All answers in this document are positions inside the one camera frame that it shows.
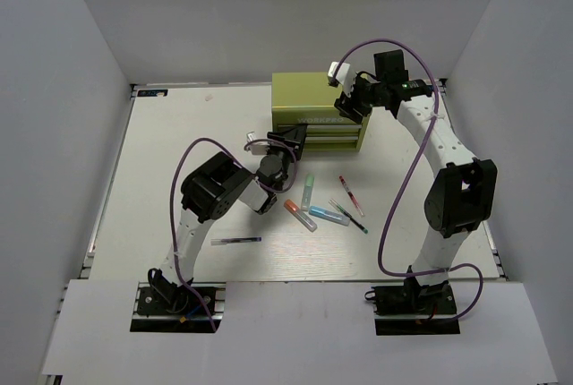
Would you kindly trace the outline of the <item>green metal drawer toolbox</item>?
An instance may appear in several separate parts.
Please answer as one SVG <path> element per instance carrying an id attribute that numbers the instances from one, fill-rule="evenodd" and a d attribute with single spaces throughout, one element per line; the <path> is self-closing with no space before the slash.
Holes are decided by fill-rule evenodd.
<path id="1" fill-rule="evenodd" d="M 273 73 L 271 119 L 275 132 L 305 124 L 309 151 L 358 151 L 368 118 L 355 123 L 334 107 L 341 89 L 331 88 L 325 73 Z"/>

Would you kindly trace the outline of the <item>orange highlighter pen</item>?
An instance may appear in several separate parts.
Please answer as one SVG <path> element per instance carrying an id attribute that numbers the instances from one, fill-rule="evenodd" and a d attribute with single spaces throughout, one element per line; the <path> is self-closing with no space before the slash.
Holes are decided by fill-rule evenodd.
<path id="1" fill-rule="evenodd" d="M 307 230 L 314 232 L 317 229 L 317 224 L 312 219 L 310 219 L 293 201 L 287 199 L 284 202 L 284 207 Z"/>

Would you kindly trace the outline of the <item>blue highlighter pen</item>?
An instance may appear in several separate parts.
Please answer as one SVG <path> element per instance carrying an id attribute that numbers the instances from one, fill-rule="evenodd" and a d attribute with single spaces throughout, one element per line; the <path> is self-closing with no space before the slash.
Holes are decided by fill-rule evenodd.
<path id="1" fill-rule="evenodd" d="M 345 227 L 348 227 L 350 224 L 350 219 L 346 215 L 317 206 L 311 206 L 309 208 L 309 214 L 313 217 L 324 219 Z"/>

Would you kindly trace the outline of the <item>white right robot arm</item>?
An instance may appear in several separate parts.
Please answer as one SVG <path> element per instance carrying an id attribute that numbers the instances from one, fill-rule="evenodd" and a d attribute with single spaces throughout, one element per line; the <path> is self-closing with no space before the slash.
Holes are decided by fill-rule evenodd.
<path id="1" fill-rule="evenodd" d="M 389 111 L 418 144 L 415 159 L 425 158 L 432 169 L 423 203 L 428 231 L 404 290 L 406 305 L 425 312 L 444 292 L 462 243 L 491 215 L 497 167 L 462 144 L 439 111 L 438 88 L 410 78 L 402 50 L 379 53 L 374 63 L 375 74 L 367 80 L 349 64 L 334 62 L 329 85 L 342 88 L 335 107 L 356 123 L 376 107 Z"/>

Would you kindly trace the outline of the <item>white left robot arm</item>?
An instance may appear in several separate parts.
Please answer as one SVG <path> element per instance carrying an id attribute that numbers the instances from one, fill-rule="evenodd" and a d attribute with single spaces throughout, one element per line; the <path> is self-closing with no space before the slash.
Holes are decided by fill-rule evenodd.
<path id="1" fill-rule="evenodd" d="M 253 173 L 219 142 L 199 138 L 180 159 L 170 187 L 169 225 L 171 247 L 162 265 L 150 269 L 148 281 L 158 301 L 170 313 L 192 305 L 194 267 L 204 240 L 216 220 L 240 201 L 259 215 L 267 213 L 279 193 L 287 192 L 296 179 L 303 155 L 307 124 L 296 124 L 244 146 L 254 151 L 263 147 L 258 169 Z M 201 142 L 220 148 L 182 182 L 179 175 L 192 149 Z"/>

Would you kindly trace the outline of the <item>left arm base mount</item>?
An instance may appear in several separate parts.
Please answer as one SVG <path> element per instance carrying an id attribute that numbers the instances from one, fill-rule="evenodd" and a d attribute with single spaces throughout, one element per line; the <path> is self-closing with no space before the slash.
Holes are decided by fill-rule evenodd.
<path id="1" fill-rule="evenodd" d="M 215 327 L 222 322 L 226 286 L 224 284 L 198 284 L 194 287 L 209 308 Z M 168 307 L 167 302 L 148 284 L 140 283 L 133 305 L 131 332 L 212 334 L 210 320 L 198 299 L 184 290 L 183 297 Z"/>

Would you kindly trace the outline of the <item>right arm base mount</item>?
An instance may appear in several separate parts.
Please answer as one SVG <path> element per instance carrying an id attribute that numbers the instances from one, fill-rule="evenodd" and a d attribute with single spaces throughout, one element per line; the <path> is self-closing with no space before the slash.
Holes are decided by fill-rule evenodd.
<path id="1" fill-rule="evenodd" d="M 449 283 L 437 292 L 422 295 L 422 290 L 402 286 L 376 286 L 364 299 L 373 305 L 377 336 L 458 335 L 458 309 Z"/>

